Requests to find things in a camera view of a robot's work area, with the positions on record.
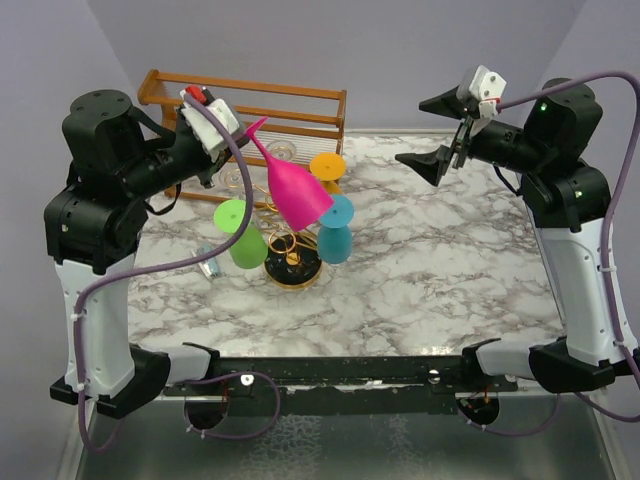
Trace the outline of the clear wine glass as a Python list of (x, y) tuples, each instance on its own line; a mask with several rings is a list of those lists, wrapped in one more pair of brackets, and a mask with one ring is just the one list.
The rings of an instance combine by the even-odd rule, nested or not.
[(245, 182), (238, 168), (221, 173), (220, 180), (226, 189), (236, 192), (238, 195), (244, 195), (246, 190)]
[(288, 140), (275, 140), (267, 145), (268, 152), (275, 158), (293, 162), (297, 156), (297, 148), (294, 143)]

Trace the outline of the green plastic goblet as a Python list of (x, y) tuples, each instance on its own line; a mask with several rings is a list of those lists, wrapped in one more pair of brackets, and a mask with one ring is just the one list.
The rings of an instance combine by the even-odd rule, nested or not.
[[(222, 232), (234, 234), (244, 217), (246, 202), (241, 199), (229, 199), (215, 210), (213, 221)], [(242, 236), (229, 248), (234, 264), (241, 269), (254, 269), (261, 266), (268, 256), (268, 247), (262, 232), (253, 221)]]

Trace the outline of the pink plastic goblet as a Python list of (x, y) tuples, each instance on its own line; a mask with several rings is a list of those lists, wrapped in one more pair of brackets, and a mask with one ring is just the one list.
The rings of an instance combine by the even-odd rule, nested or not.
[(246, 129), (246, 135), (264, 157), (271, 199), (280, 215), (294, 231), (306, 229), (318, 221), (334, 205), (331, 195), (303, 167), (273, 156), (257, 138), (257, 132), (268, 120), (264, 116)]

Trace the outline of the orange plastic goblet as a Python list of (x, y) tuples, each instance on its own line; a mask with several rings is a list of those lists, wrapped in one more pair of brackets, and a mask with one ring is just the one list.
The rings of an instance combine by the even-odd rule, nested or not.
[(311, 160), (309, 167), (311, 174), (320, 181), (328, 193), (342, 193), (338, 181), (346, 172), (346, 162), (339, 154), (320, 153)]

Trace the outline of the blue plastic goblet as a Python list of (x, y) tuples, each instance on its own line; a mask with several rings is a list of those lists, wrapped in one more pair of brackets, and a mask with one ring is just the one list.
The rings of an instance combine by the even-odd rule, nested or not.
[(319, 258), (329, 264), (344, 263), (352, 252), (353, 236), (349, 224), (354, 218), (355, 209), (345, 195), (334, 194), (330, 209), (323, 214), (317, 234), (317, 252)]

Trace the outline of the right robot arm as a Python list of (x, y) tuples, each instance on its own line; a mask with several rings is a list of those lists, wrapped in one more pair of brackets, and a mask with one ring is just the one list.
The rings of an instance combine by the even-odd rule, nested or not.
[(473, 133), (480, 104), (460, 88), (423, 100), (421, 111), (458, 121), (456, 135), (432, 153), (403, 153), (399, 161), (432, 185), (467, 158), (517, 173), (517, 195), (530, 213), (564, 325), (564, 335), (546, 344), (491, 339), (466, 347), (461, 383), (481, 391), (495, 376), (510, 375), (552, 393), (590, 392), (639, 373), (639, 345), (619, 299), (611, 249), (620, 189), (582, 157), (602, 117), (586, 79), (552, 79), (529, 102), (522, 127), (494, 120)]

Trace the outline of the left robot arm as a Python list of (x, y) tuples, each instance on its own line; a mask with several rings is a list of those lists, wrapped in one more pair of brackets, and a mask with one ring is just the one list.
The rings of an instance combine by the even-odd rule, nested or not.
[(44, 211), (48, 254), (67, 315), (66, 372), (50, 389), (75, 405), (92, 399), (100, 414), (121, 419), (173, 384), (206, 395), (220, 385), (215, 349), (186, 343), (160, 351), (132, 344), (127, 272), (149, 199), (213, 175), (246, 143), (235, 109), (203, 87), (182, 92), (174, 129), (156, 124), (118, 90), (75, 99), (62, 132), (72, 161), (65, 188)]

